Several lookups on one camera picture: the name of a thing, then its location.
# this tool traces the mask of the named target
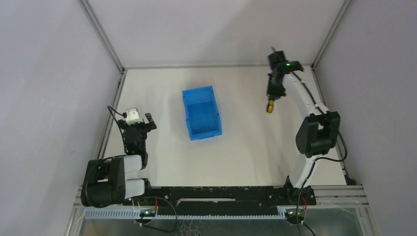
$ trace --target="gray floor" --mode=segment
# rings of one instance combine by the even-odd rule
[[[354,209],[307,210],[305,221],[318,236],[361,236]],[[151,222],[154,227],[171,229],[173,222],[159,220]],[[312,234],[301,226],[304,236]],[[133,220],[84,220],[81,236],[297,236],[295,225],[285,220],[180,220],[177,231],[166,234],[141,228]]]

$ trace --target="robotic arm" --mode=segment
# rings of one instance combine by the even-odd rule
[[[322,102],[316,101],[305,82],[294,73],[297,70],[303,71],[298,61],[288,61],[283,51],[275,50],[268,59],[272,72],[269,74],[267,89],[267,113],[272,113],[274,101],[288,92],[304,116],[296,135],[300,154],[284,185],[286,198],[293,203],[297,201],[300,192],[301,196],[309,195],[311,176],[318,158],[335,147],[340,116],[338,112],[330,112]]]

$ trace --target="yellow object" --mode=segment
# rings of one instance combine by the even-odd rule
[[[272,111],[273,111],[273,100],[270,100],[270,101],[268,102],[268,106],[267,106],[267,113],[268,113],[268,114],[271,114],[271,113],[272,113]]]

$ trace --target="white tabletop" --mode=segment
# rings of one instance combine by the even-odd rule
[[[309,67],[297,74],[319,100]],[[130,178],[147,177],[152,186],[283,185],[298,156],[295,135],[303,118],[290,96],[266,113],[268,67],[128,70],[117,110],[151,113],[157,129],[148,133],[148,166]],[[213,86],[221,136],[190,141],[182,91]],[[114,124],[105,157],[123,154]],[[330,158],[337,158],[333,148]],[[340,163],[323,161],[312,185],[345,185]]]

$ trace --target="blue rectangular container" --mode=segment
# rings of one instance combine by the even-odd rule
[[[219,110],[212,86],[184,90],[182,100],[191,140],[222,134]]]

